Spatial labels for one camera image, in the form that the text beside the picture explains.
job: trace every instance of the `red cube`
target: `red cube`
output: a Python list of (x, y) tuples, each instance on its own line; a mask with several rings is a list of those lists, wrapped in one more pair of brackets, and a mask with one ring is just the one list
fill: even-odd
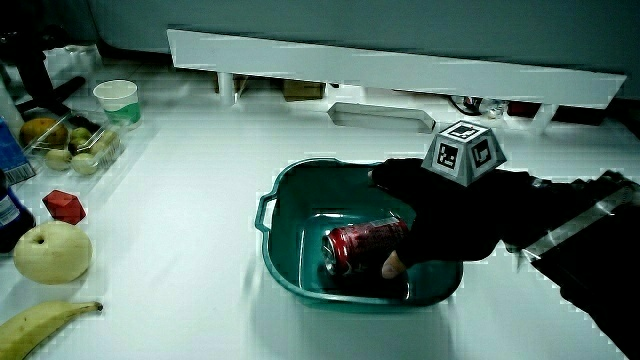
[(71, 225), (76, 225), (86, 216), (80, 200), (75, 195), (53, 190), (42, 199), (42, 202), (54, 219)]

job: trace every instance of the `basin handle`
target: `basin handle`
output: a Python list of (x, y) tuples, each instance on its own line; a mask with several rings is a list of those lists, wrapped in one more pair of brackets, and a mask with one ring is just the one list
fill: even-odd
[(256, 228), (258, 230), (262, 231), (263, 233), (271, 231), (271, 229), (269, 229), (264, 224), (264, 215), (267, 212), (267, 204), (269, 204), (271, 201), (275, 200), (276, 197), (277, 197), (277, 195), (272, 192), (272, 193), (263, 195), (260, 198), (260, 203), (258, 204), (258, 213), (256, 214), (255, 226), (256, 226)]

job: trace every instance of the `white tabletop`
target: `white tabletop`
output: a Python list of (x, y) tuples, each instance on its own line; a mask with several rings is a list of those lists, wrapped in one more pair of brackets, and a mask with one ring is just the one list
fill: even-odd
[[(466, 263), (460, 287), (434, 306), (354, 314), (302, 304), (266, 270), (253, 225), (275, 177), (312, 157), (423, 157), (433, 135), (339, 127), (308, 103), (285, 103), (264, 82), (223, 108), (210, 74), (127, 71), (121, 76), (140, 88), (143, 124), (100, 181), (71, 188), (64, 177), (38, 175), (16, 187), (38, 223), (51, 220), (41, 202), (48, 192), (77, 194), (87, 210), (78, 226), (94, 258), (81, 278), (48, 286), (1, 256), (0, 322), (45, 300), (104, 304), (45, 341), (33, 359), (624, 358), (551, 281), (531, 266), (515, 271), (501, 244)], [(463, 118), (442, 99), (382, 93), (368, 99), (424, 104), (440, 123)], [(478, 121), (498, 124), (505, 168), (556, 181), (606, 169), (640, 179), (640, 141), (613, 120), (553, 123), (543, 136)]]

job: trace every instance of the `gloved hand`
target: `gloved hand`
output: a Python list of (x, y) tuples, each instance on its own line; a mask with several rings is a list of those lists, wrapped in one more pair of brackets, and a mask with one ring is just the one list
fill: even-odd
[(464, 187), (422, 168), (422, 161), (389, 159), (369, 173), (376, 186), (416, 212), (409, 236), (383, 266), (387, 279), (428, 260), (482, 260), (509, 234), (517, 234), (511, 245), (524, 247), (545, 228), (540, 214), (556, 211), (548, 209), (552, 200), (568, 199), (532, 186), (536, 178), (526, 172), (496, 169)]
[(497, 210), (490, 201), (491, 189), (476, 184), (465, 188), (421, 164), (422, 159), (390, 159), (369, 173), (376, 186), (416, 212), (408, 238), (383, 266), (387, 279), (427, 260), (483, 259), (500, 240), (491, 221)]

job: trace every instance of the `cable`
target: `cable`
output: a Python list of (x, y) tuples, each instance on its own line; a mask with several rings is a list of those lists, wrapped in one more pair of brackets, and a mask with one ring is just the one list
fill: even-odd
[(464, 110), (464, 109), (460, 108), (460, 106), (458, 106), (458, 104), (456, 104), (456, 102), (453, 101), (453, 96), (451, 96), (451, 95), (447, 95), (447, 99), (449, 99), (449, 102), (451, 103), (451, 105), (453, 105), (456, 109), (458, 109), (458, 111), (460, 111), (461, 113), (463, 113), (465, 115), (468, 115), (468, 116), (480, 116), (480, 115), (482, 115), (482, 113), (479, 112), (479, 111), (471, 112), (471, 111), (467, 111), (467, 110)]

